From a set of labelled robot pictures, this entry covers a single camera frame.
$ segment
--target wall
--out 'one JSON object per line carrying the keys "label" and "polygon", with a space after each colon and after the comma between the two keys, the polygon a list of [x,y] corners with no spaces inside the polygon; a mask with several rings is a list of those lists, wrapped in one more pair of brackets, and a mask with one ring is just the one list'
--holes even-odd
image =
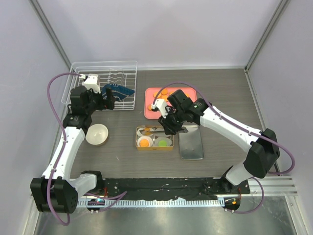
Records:
{"label": "wall", "polygon": [[[290,1],[250,71],[267,127],[295,155],[292,178],[313,224],[313,2]],[[284,154],[281,169],[290,166]]]}
{"label": "wall", "polygon": [[[0,11],[0,227],[20,235],[31,179],[47,167],[57,130],[46,86],[67,68],[28,1],[1,1]],[[58,113],[64,82],[51,93]]]}
{"label": "wall", "polygon": [[69,59],[244,66],[280,0],[39,0]]}

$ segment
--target dish rack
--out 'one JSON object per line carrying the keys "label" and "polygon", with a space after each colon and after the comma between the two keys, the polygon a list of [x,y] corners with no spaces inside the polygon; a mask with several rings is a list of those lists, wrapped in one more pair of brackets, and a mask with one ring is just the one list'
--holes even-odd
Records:
{"label": "dish rack", "polygon": [[[100,89],[109,83],[119,84],[135,91],[133,95],[115,102],[114,110],[133,110],[136,100],[137,61],[109,61],[109,62],[75,62],[70,72],[88,75],[94,73],[100,77]],[[81,86],[83,80],[78,76],[69,75],[62,96],[62,103],[70,104],[70,90]]]}

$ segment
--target wood grain surface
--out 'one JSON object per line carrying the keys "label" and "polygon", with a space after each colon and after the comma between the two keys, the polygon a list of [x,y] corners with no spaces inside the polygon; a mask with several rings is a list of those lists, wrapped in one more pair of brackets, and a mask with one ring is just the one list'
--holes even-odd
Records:
{"label": "wood grain surface", "polygon": [[92,146],[86,140],[81,144],[71,178],[77,178],[84,170],[101,171],[104,178],[220,177],[230,166],[244,160],[246,153],[241,148],[203,127],[203,160],[181,160],[178,135],[175,136],[173,151],[146,152],[136,149],[136,127],[158,124],[156,120],[147,120],[143,115],[145,90],[149,87],[162,87],[174,81],[193,84],[225,114],[261,129],[243,69],[139,71],[135,109],[97,111],[92,115],[93,124],[107,126],[109,139],[103,146]]}

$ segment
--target red tray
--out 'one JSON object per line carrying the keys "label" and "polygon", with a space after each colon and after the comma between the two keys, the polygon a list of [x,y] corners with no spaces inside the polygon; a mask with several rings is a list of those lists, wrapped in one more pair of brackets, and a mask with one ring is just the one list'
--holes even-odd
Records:
{"label": "red tray", "polygon": [[[146,93],[145,93],[145,107],[144,107],[144,115],[147,119],[158,119],[160,116],[161,116],[161,113],[159,111],[157,112],[153,112],[153,111],[150,111],[148,109],[148,105],[149,104],[152,104],[153,100],[154,100],[154,96],[153,94],[155,92],[158,92],[161,88],[160,87],[151,87],[151,88],[148,88],[146,90]],[[170,93],[172,92],[175,92],[176,90],[182,90],[187,96],[189,96],[191,98],[191,100],[193,102],[195,102],[197,100],[197,93],[196,91],[193,89],[193,88],[189,88],[189,87],[169,87],[169,88],[166,88],[167,91],[168,91],[168,94],[169,95]]]}

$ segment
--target green lid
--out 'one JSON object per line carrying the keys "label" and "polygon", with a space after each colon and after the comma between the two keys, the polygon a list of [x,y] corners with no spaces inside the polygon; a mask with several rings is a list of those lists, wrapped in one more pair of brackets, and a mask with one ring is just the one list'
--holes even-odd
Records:
{"label": "green lid", "polygon": [[160,141],[159,143],[158,143],[158,146],[159,147],[167,147],[167,141]]}

